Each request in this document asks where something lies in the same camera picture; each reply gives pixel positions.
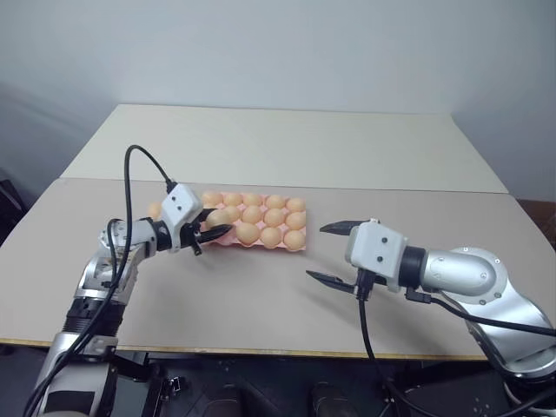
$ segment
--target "robotic arm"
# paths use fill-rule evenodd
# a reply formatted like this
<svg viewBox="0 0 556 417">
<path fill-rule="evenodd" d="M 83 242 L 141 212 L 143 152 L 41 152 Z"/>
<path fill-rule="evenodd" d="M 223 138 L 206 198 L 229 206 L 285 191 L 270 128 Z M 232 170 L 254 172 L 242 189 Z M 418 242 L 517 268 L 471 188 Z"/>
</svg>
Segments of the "robotic arm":
<svg viewBox="0 0 556 417">
<path fill-rule="evenodd" d="M 230 225 L 200 231 L 201 222 L 210 211 L 202 209 L 201 201 L 191 189 L 177 184 L 162 202 L 162 219 L 159 222 L 146 218 L 132 223 L 129 255 L 121 279 L 109 305 L 94 326 L 94 335 L 83 349 L 72 355 L 71 362 L 46 387 L 32 415 L 110 415 L 117 378 L 117 367 L 110 360 L 116 351 L 116 333 L 122 323 L 123 312 L 136 283 L 137 267 L 141 261 L 163 250 L 177 252 L 180 248 L 191 247 L 199 255 L 202 252 L 200 244 L 228 233 L 232 228 Z M 111 224 L 110 229 L 101 232 L 99 248 L 83 271 L 63 330 L 54 338 L 38 376 L 38 386 L 91 323 L 109 296 L 114 271 L 108 235 L 111 234 L 118 263 L 122 261 L 127 239 L 126 222 Z"/>
<path fill-rule="evenodd" d="M 431 294 L 415 291 L 422 288 L 427 293 L 442 294 L 466 317 L 545 330 L 544 334 L 534 334 L 466 321 L 488 360 L 505 378 L 506 390 L 516 402 L 554 383 L 556 333 L 542 310 L 515 290 L 496 255 L 480 248 L 427 251 L 408 246 L 405 236 L 375 219 L 332 223 L 321 231 L 349 235 L 345 258 L 358 268 L 358 275 L 356 283 L 348 285 L 338 277 L 307 271 L 318 281 L 364 301 L 377 283 L 393 292 L 406 288 L 410 301 L 446 304 Z"/>
</svg>

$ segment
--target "brown egg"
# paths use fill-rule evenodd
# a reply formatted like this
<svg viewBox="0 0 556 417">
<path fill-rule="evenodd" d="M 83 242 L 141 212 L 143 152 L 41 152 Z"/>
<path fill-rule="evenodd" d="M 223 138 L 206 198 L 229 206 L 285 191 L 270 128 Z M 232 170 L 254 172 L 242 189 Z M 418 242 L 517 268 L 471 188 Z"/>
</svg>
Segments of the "brown egg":
<svg viewBox="0 0 556 417">
<path fill-rule="evenodd" d="M 242 203 L 242 195 L 229 193 L 224 196 L 224 204 L 227 206 L 239 206 Z"/>
<path fill-rule="evenodd" d="M 223 210 L 228 213 L 229 220 L 232 223 L 242 216 L 242 212 L 236 206 L 226 206 Z"/>
<path fill-rule="evenodd" d="M 267 249 L 274 249 L 281 242 L 281 231 L 278 228 L 264 228 L 261 232 L 261 242 Z"/>
<path fill-rule="evenodd" d="M 264 222 L 267 226 L 275 228 L 284 223 L 284 214 L 279 208 L 271 208 L 264 214 Z"/>
<path fill-rule="evenodd" d="M 216 206 L 217 204 L 220 204 L 222 202 L 222 194 L 215 191 L 205 191 L 201 195 L 201 200 L 203 204 Z"/>
<path fill-rule="evenodd" d="M 243 196 L 243 204 L 246 206 L 260 206 L 262 204 L 262 198 L 258 194 L 246 194 Z"/>
<path fill-rule="evenodd" d="M 214 226 L 218 226 L 220 224 L 230 224 L 231 221 L 229 219 L 228 213 L 224 210 L 215 210 L 207 216 L 207 220 L 205 224 L 207 228 L 213 228 Z"/>
<path fill-rule="evenodd" d="M 147 216 L 151 217 L 153 220 L 158 220 L 162 212 L 162 204 L 159 202 L 152 202 L 147 208 Z"/>
<path fill-rule="evenodd" d="M 249 206 L 243 210 L 242 220 L 246 223 L 256 224 L 262 219 L 262 212 L 259 206 Z"/>
<path fill-rule="evenodd" d="M 250 246 L 259 239 L 259 228 L 251 223 L 241 223 L 235 226 L 237 240 L 246 246 Z"/>
<path fill-rule="evenodd" d="M 305 235 L 299 230 L 290 230 L 284 236 L 284 243 L 289 250 L 299 250 L 305 246 Z"/>
<path fill-rule="evenodd" d="M 305 200 L 298 197 L 290 198 L 286 203 L 286 209 L 292 212 L 305 211 Z"/>
<path fill-rule="evenodd" d="M 286 205 L 286 199 L 281 195 L 270 195 L 267 197 L 265 204 L 269 209 L 283 209 Z"/>
<path fill-rule="evenodd" d="M 288 217 L 286 217 L 286 225 L 291 230 L 299 230 L 300 228 L 304 228 L 306 221 L 307 219 L 305 213 L 291 213 L 290 215 L 288 215 Z"/>
</svg>

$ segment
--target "pink egg tray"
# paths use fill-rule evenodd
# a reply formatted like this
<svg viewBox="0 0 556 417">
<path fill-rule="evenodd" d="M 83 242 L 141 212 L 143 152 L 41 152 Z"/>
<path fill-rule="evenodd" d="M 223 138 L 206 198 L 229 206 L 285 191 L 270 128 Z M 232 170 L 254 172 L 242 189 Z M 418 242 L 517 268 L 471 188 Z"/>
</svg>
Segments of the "pink egg tray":
<svg viewBox="0 0 556 417">
<path fill-rule="evenodd" d="M 239 202 L 239 199 L 237 196 L 241 197 L 241 203 L 237 204 Z M 253 202 L 253 200 L 255 198 L 255 196 L 260 197 L 260 204 L 245 204 L 245 201 L 248 202 Z M 283 215 L 283 222 L 281 222 L 279 225 L 274 226 L 275 223 L 271 222 L 271 226 L 269 226 L 265 220 L 265 214 L 267 213 L 267 211 L 269 210 L 269 207 L 267 206 L 267 199 L 271 197 L 271 200 L 274 199 L 274 204 L 271 204 L 273 206 L 273 209 L 279 209 Z M 280 207 L 280 198 L 277 197 L 281 197 L 283 199 L 284 202 L 284 206 Z M 306 236 L 306 209 L 305 209 L 305 201 L 303 199 L 300 198 L 291 198 L 291 197 L 286 197 L 283 195 L 257 195 L 257 194 L 250 194 L 250 193 L 219 193 L 217 191 L 207 191 L 205 193 L 203 193 L 202 195 L 202 200 L 203 200 L 203 207 L 206 209 L 225 209 L 228 205 L 234 205 L 236 206 L 239 210 L 240 210 L 240 218 L 234 222 L 232 222 L 232 224 L 234 224 L 236 227 L 242 225 L 243 223 L 245 223 L 245 221 L 243 220 L 243 214 L 244 214 L 244 210 L 247 207 L 251 207 L 253 205 L 257 206 L 261 213 L 262 213 L 262 218 L 260 219 L 260 221 L 258 222 L 252 222 L 250 221 L 249 223 L 254 224 L 257 228 L 258 228 L 258 233 L 260 234 L 265 228 L 268 227 L 276 227 L 281 231 L 281 239 L 280 242 L 276 245 L 272 244 L 272 245 L 265 245 L 265 243 L 261 240 L 261 237 L 259 236 L 259 238 L 252 242 L 252 243 L 246 243 L 246 242 L 242 242 L 240 239 L 238 239 L 237 233 L 235 232 L 235 228 L 232 229 L 229 233 L 227 233 L 225 236 L 221 237 L 220 239 L 216 239 L 214 241 L 212 241 L 211 243 L 217 243 L 220 244 L 222 246 L 229 246 L 229 245 L 242 245 L 245 248 L 252 248 L 252 247 L 256 247 L 256 246 L 263 246 L 267 249 L 273 249 L 273 248 L 285 248 L 286 250 L 290 251 L 290 252 L 297 252 L 300 250 L 305 250 L 306 246 L 305 246 L 305 236 Z M 229 200 L 234 200 L 233 203 L 231 204 L 226 204 L 226 202 L 230 202 Z M 294 230 L 297 230 L 294 232 L 294 234 L 296 234 L 296 240 L 294 241 L 295 244 L 292 244 L 292 242 L 289 241 L 288 238 L 286 238 L 287 233 L 290 231 L 290 227 L 286 224 L 288 222 L 288 216 L 293 214 L 293 213 L 299 213 L 299 214 L 303 214 L 303 215 L 295 215 L 295 219 L 299 220 L 302 219 L 302 222 L 297 222 L 296 224 L 293 224 L 293 218 L 291 217 L 291 222 L 290 224 L 294 225 Z"/>
</svg>

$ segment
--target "black cable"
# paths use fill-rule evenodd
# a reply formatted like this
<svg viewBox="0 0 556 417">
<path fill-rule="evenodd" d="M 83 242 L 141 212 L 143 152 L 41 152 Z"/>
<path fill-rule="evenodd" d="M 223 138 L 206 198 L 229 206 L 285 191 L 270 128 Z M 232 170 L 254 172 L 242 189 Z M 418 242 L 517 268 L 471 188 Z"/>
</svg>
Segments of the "black cable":
<svg viewBox="0 0 556 417">
<path fill-rule="evenodd" d="M 497 328 L 511 328 L 512 330 L 520 330 L 522 332 L 543 334 L 546 336 L 556 337 L 556 329 L 553 328 L 543 328 L 541 326 L 529 326 L 527 324 L 511 323 L 509 321 L 487 319 L 485 317 L 479 317 L 478 315 L 471 315 L 468 313 L 464 313 L 463 311 L 460 311 L 457 308 L 452 307 L 447 302 L 440 300 L 438 298 L 431 297 L 430 300 L 433 304 L 439 305 L 442 308 L 445 308 L 450 313 L 455 314 L 458 317 L 467 321 L 474 321 L 479 324 L 487 324 L 488 326 L 495 326 Z"/>
<path fill-rule="evenodd" d="M 111 260 L 112 260 L 112 279 L 110 280 L 109 291 L 106 294 L 106 297 L 104 298 L 103 303 L 101 304 L 99 309 L 96 311 L 95 315 L 93 316 L 93 318 L 91 319 L 89 324 L 86 326 L 86 328 L 77 336 L 76 340 L 71 344 L 71 346 L 68 348 L 68 350 L 66 350 L 63 353 L 63 355 L 60 357 L 60 359 L 58 360 L 56 365 L 50 370 L 50 372 L 47 374 L 47 376 L 44 378 L 44 380 L 36 386 L 35 390 L 31 394 L 31 396 L 29 397 L 29 399 L 27 401 L 27 404 L 25 405 L 25 409 L 23 411 L 23 416 L 24 417 L 31 417 L 32 416 L 32 414 L 36 410 L 36 407 L 39 405 L 41 399 L 44 397 L 44 394 L 46 393 L 46 390 L 47 390 L 48 386 L 54 380 L 56 375 L 68 363 L 70 363 L 72 357 L 76 353 L 81 351 L 85 346 L 87 346 L 89 341 L 94 337 L 95 327 L 97 326 L 101 316 L 103 315 L 104 311 L 108 307 L 110 301 L 112 300 L 112 297 L 114 296 L 115 291 L 118 288 L 120 279 L 122 278 L 122 275 L 123 275 L 123 270 L 125 269 L 125 265 L 128 261 L 129 249 L 131 247 L 131 233 L 132 233 L 132 229 L 133 229 L 133 224 L 132 224 L 133 216 L 132 216 L 132 213 L 131 213 L 131 183 L 130 183 L 130 179 L 129 179 L 129 159 L 131 157 L 131 152 L 134 149 L 137 149 L 137 150 L 140 150 L 141 152 L 143 152 L 143 154 L 146 155 L 150 159 L 150 161 L 152 161 L 155 164 L 155 166 L 160 171 L 162 177 L 164 178 L 164 181 L 166 182 L 166 190 L 168 192 L 170 192 L 171 189 L 175 186 L 175 182 L 170 180 L 170 178 L 168 177 L 168 175 L 166 174 L 166 172 L 164 171 L 164 169 L 162 168 L 160 163 L 158 163 L 158 161 L 145 148 L 143 148 L 139 145 L 131 145 L 131 146 L 128 147 L 128 149 L 125 152 L 125 157 L 123 159 L 123 186 L 124 186 L 124 193 L 125 193 L 127 233 L 126 233 L 125 246 L 124 246 L 123 253 L 122 253 L 122 261 L 120 262 L 119 267 L 116 267 L 116 265 L 117 265 L 116 249 L 114 247 L 114 242 L 112 240 L 111 231 L 112 231 L 112 228 L 113 228 L 114 224 L 116 222 L 119 222 L 119 220 L 118 219 L 112 219 L 112 220 L 109 221 L 108 226 L 107 226 L 108 243 L 109 243 L 109 249 L 110 249 L 110 256 L 111 256 Z"/>
<path fill-rule="evenodd" d="M 374 356 L 373 348 L 371 347 L 371 341 L 368 337 L 368 328 L 367 328 L 367 314 L 365 311 L 365 302 L 363 300 L 359 300 L 359 317 L 361 320 L 361 332 L 363 334 L 363 342 L 365 343 L 365 350 L 367 351 L 368 359 L 374 364 L 376 371 L 378 372 L 379 376 L 382 378 L 384 385 L 390 390 L 393 396 L 403 402 L 406 406 L 413 409 L 417 413 L 421 413 L 426 417 L 440 417 L 438 414 L 433 414 L 428 412 L 427 410 L 419 407 L 418 405 L 414 404 L 410 401 L 404 393 L 402 393 L 394 384 L 391 382 L 386 375 L 382 372 L 382 369 Z M 514 417 L 531 407 L 534 407 L 538 403 L 551 398 L 556 394 L 556 387 L 551 387 L 546 389 L 545 391 L 535 395 L 530 400 L 521 403 L 519 406 L 512 408 L 510 411 L 507 411 L 503 414 L 498 414 L 494 417 Z"/>
</svg>

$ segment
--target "black shoe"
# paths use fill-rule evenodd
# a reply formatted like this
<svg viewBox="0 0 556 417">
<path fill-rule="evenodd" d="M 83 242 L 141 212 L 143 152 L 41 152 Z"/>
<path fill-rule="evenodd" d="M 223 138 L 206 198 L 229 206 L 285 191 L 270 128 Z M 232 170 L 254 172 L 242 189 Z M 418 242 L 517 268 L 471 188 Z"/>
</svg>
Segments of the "black shoe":
<svg viewBox="0 0 556 417">
<path fill-rule="evenodd" d="M 314 417 L 358 417 L 354 406 L 338 388 L 319 382 L 311 390 Z"/>
<path fill-rule="evenodd" d="M 242 417 L 242 393 L 233 385 L 225 385 L 208 396 L 203 417 Z"/>
</svg>

